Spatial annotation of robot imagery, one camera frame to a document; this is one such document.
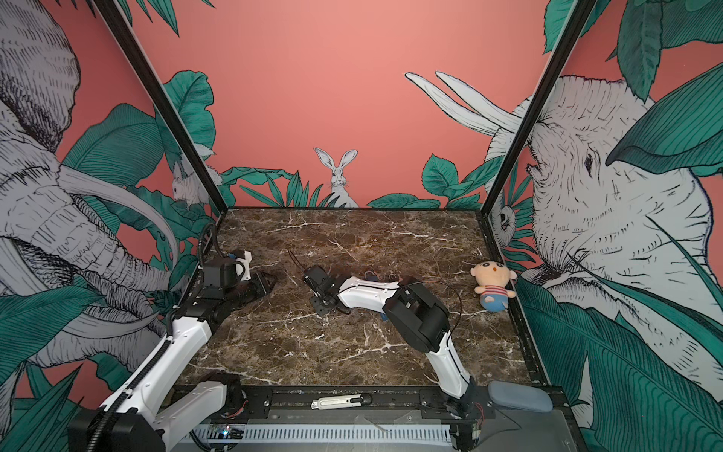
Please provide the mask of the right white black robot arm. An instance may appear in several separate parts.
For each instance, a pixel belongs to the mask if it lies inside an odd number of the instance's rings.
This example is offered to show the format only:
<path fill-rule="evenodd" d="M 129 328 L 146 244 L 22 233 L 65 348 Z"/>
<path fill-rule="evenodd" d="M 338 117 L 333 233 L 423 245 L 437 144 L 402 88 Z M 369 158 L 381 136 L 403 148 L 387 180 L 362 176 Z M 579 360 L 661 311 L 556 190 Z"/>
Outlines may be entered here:
<path fill-rule="evenodd" d="M 471 401 L 476 383 L 452 341 L 449 311 L 422 282 L 414 278 L 375 282 L 350 275 L 331 276 L 320 266 L 305 269 L 303 281 L 314 293 L 311 301 L 318 316 L 354 309 L 383 314 L 411 348 L 425 354 L 449 399 Z"/>

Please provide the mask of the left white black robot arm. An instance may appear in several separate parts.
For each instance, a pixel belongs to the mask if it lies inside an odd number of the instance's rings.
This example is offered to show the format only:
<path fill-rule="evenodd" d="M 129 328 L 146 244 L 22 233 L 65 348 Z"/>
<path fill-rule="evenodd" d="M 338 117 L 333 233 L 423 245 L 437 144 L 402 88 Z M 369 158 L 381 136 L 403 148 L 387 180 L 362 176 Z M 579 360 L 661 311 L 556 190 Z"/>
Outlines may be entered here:
<path fill-rule="evenodd" d="M 237 376 L 218 373 L 175 403 L 163 402 L 224 320 L 269 295 L 277 279 L 247 259 L 217 257 L 201 266 L 201 284 L 169 315 L 165 336 L 140 367 L 94 411 L 68 426 L 71 451 L 171 451 L 213 414 L 235 417 L 248 398 Z"/>

